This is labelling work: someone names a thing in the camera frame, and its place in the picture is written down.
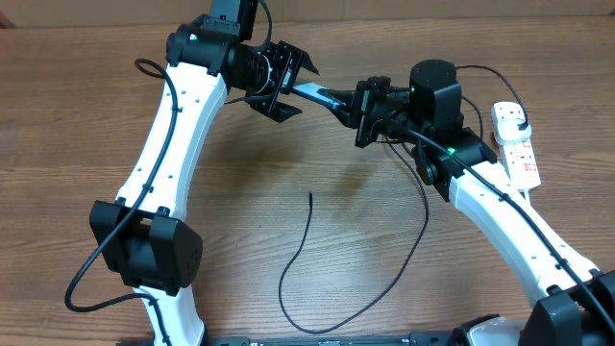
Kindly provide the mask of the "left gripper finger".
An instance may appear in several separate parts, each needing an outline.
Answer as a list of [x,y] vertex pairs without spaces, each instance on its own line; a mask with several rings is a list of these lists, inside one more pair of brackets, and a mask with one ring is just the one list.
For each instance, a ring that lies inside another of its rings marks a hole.
[[298,62],[297,62],[296,70],[299,71],[300,69],[304,69],[316,75],[319,74],[319,70],[313,64],[310,55],[306,51],[303,51],[303,50],[301,50],[298,54]]
[[254,111],[265,115],[277,123],[282,123],[290,117],[302,112],[299,108],[282,102],[272,101],[271,99],[250,102],[250,107]]

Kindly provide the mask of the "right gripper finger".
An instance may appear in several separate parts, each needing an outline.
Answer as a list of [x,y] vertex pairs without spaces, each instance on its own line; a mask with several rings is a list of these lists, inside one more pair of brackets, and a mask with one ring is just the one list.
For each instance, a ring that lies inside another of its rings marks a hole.
[[332,103],[351,104],[355,98],[353,90],[337,90],[331,88],[320,88],[318,93]]
[[350,129],[358,127],[358,117],[351,108],[345,105],[337,105],[332,110],[332,114],[343,126]]

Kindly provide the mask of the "blue Galaxy smartphone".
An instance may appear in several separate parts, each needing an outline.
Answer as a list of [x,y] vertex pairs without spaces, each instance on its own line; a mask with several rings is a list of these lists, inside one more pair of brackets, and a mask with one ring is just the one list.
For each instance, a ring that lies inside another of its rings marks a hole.
[[314,82],[296,84],[291,92],[330,111],[338,110],[342,104],[326,93],[327,89]]

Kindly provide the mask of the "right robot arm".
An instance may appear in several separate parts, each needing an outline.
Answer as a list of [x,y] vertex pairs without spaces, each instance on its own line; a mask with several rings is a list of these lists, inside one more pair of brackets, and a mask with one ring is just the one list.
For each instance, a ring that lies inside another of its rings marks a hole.
[[355,90],[320,88],[363,148],[379,135],[413,144],[426,185],[485,234],[525,291],[532,312],[517,345],[611,345],[614,276],[570,247],[512,185],[496,154],[463,124],[455,66],[415,64],[407,88],[371,77]]

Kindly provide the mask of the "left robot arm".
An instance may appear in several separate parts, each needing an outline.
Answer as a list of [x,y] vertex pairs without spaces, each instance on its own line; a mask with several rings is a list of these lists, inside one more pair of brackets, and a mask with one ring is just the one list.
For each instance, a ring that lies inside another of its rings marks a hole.
[[298,72],[312,69],[307,52],[286,42],[251,44],[260,1],[216,1],[172,33],[166,66],[139,59],[136,66],[164,81],[153,126],[134,170],[110,202],[89,216],[96,255],[141,300],[157,345],[203,345],[192,282],[202,238],[185,222],[190,183],[214,117],[229,92],[266,117],[283,122],[297,113],[281,103]]

